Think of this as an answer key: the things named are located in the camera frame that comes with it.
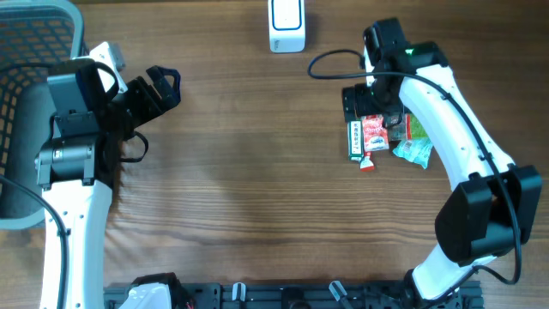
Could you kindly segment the red tissue packet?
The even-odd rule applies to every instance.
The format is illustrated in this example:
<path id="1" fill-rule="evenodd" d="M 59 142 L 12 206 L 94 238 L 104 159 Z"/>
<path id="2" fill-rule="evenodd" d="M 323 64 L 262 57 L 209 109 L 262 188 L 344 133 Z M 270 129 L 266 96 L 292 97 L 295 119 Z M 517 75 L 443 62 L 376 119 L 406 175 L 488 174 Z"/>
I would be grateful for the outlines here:
<path id="1" fill-rule="evenodd" d="M 388 131 L 383 127 L 383 116 L 370 115 L 361 118 L 364 151 L 373 152 L 389 148 Z"/>

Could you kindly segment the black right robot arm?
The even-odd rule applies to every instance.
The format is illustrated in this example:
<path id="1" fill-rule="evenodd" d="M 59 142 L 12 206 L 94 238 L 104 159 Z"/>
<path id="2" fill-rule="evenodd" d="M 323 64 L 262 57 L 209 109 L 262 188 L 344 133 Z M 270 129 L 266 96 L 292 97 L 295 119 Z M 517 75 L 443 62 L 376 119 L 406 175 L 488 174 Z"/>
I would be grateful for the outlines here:
<path id="1" fill-rule="evenodd" d="M 407 307 L 435 306 L 494 259 L 521 256 L 542 179 L 492 140 L 436 43 L 409 42 L 396 18 L 375 22 L 363 40 L 356 84 L 342 91 L 352 157 L 364 158 L 367 144 L 384 145 L 383 131 L 409 115 L 419 120 L 449 177 L 452 192 L 435 220 L 436 246 L 407 273 L 401 295 Z"/>

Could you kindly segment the red stick sachet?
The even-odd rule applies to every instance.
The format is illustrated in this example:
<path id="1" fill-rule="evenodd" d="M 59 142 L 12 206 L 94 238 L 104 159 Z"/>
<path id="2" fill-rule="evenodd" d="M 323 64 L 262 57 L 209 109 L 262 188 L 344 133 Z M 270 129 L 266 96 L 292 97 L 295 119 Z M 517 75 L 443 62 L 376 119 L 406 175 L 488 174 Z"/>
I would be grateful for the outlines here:
<path id="1" fill-rule="evenodd" d="M 369 172 L 375 169 L 375 165 L 371 160 L 371 152 L 366 152 L 362 157 L 362 160 L 359 164 L 359 169 L 361 172 Z"/>

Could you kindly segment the teal white tissue pack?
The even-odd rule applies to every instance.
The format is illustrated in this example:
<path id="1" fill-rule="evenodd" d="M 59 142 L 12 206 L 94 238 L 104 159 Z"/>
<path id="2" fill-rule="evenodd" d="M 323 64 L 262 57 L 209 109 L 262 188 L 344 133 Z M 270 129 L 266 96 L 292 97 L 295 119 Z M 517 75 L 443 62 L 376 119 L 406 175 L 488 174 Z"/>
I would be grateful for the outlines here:
<path id="1" fill-rule="evenodd" d="M 400 141 L 393 149 L 393 154 L 426 169 L 428 167 L 432 149 L 433 144 L 428 137 L 410 139 Z"/>

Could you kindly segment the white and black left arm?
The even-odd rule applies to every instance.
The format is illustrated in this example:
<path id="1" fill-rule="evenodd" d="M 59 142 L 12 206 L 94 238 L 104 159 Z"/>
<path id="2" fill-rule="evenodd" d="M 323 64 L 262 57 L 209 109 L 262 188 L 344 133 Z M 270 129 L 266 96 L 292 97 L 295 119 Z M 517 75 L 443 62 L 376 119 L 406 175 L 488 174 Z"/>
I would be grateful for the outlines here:
<path id="1" fill-rule="evenodd" d="M 51 135 L 35 160 L 45 207 L 45 260 L 40 307 L 103 307 L 106 219 L 122 142 L 143 139 L 137 127 L 181 101 L 181 75 L 152 66 L 149 80 L 118 80 L 114 65 L 75 58 L 48 69 L 56 108 Z"/>

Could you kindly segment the green snack bag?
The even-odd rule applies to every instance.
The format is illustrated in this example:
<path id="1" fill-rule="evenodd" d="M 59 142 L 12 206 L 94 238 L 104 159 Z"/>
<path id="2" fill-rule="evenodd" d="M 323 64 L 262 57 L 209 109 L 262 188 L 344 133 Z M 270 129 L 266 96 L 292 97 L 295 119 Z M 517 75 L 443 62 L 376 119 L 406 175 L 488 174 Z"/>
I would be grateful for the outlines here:
<path id="1" fill-rule="evenodd" d="M 387 122 L 390 142 L 427 138 L 428 135 L 412 113 L 392 115 Z"/>

